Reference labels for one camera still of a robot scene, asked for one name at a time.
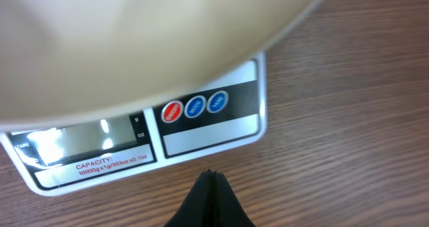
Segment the white digital kitchen scale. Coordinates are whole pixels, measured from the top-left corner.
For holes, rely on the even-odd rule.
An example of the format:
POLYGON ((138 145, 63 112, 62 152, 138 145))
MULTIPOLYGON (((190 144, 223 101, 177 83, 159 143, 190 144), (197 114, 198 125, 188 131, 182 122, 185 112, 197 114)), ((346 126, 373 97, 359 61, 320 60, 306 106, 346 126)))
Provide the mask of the white digital kitchen scale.
POLYGON ((130 115, 1 133, 28 188, 60 196, 258 141, 267 128, 266 57, 200 90, 130 115))

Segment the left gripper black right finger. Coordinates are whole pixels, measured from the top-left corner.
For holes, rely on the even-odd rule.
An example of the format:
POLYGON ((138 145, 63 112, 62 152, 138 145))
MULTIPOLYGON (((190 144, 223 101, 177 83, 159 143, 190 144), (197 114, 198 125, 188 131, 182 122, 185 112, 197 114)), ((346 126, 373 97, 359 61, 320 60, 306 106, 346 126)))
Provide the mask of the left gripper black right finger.
POLYGON ((213 217, 217 227, 255 227, 223 173, 213 173, 213 217))

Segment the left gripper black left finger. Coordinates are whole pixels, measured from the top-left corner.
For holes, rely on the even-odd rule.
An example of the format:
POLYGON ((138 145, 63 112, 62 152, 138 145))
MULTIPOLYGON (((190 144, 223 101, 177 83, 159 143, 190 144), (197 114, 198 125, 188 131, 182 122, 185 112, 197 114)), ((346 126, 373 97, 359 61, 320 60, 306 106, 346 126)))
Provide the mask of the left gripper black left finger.
POLYGON ((181 206, 165 227, 210 226, 212 177, 211 170, 203 171, 198 176, 181 206))

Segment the white bowl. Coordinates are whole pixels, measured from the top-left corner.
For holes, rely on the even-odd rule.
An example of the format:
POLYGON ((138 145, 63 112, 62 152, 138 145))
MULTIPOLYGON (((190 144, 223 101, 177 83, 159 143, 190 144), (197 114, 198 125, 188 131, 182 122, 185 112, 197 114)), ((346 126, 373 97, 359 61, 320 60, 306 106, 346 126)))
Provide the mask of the white bowl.
POLYGON ((267 49, 323 0, 1 0, 1 130, 165 102, 267 49))

